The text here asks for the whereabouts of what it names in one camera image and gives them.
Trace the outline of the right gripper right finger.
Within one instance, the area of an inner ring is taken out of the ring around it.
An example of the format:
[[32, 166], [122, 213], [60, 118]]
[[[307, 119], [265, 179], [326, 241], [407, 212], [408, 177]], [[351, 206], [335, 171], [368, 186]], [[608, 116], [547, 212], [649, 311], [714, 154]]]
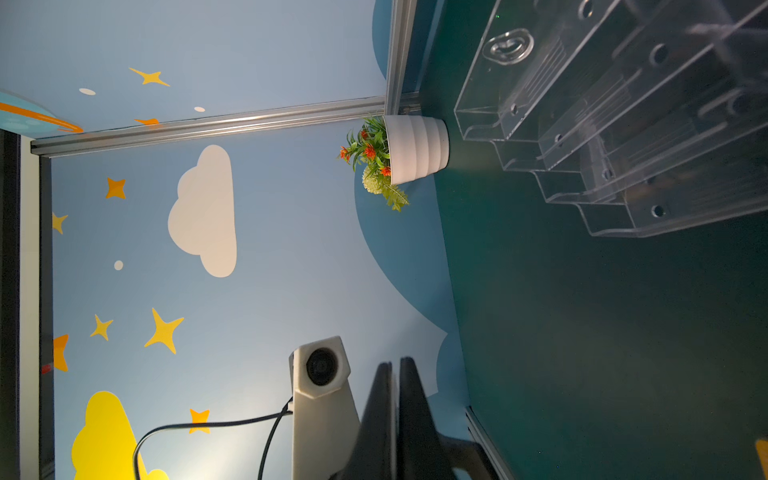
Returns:
[[399, 383], [397, 478], [454, 480], [413, 358], [400, 360]]

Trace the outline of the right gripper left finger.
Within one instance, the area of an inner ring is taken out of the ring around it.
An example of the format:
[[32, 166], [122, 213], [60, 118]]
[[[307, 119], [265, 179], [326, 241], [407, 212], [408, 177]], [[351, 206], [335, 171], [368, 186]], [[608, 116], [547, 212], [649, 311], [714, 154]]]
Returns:
[[393, 368], [385, 362], [377, 367], [352, 453], [336, 479], [396, 478], [395, 412]]

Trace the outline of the clear plastic organizer tray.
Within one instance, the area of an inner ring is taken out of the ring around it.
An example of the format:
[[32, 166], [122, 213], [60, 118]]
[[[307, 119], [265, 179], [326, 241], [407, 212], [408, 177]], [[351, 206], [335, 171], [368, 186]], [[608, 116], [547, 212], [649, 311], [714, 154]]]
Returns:
[[454, 114], [595, 237], [767, 208], [763, 1], [499, 1]]

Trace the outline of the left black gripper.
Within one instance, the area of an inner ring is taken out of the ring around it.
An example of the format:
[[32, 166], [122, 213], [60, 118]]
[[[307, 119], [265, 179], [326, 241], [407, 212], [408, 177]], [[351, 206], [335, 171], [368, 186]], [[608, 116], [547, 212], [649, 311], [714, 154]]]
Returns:
[[440, 435], [440, 444], [452, 468], [472, 480], [498, 480], [498, 473], [482, 446], [476, 442]]

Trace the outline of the yellow leather card holder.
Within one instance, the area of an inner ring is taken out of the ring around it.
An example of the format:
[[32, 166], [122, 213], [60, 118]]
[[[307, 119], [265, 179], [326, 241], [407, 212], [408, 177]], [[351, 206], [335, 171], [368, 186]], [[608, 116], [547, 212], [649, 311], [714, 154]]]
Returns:
[[758, 439], [755, 442], [755, 450], [758, 456], [763, 479], [768, 480], [768, 440]]

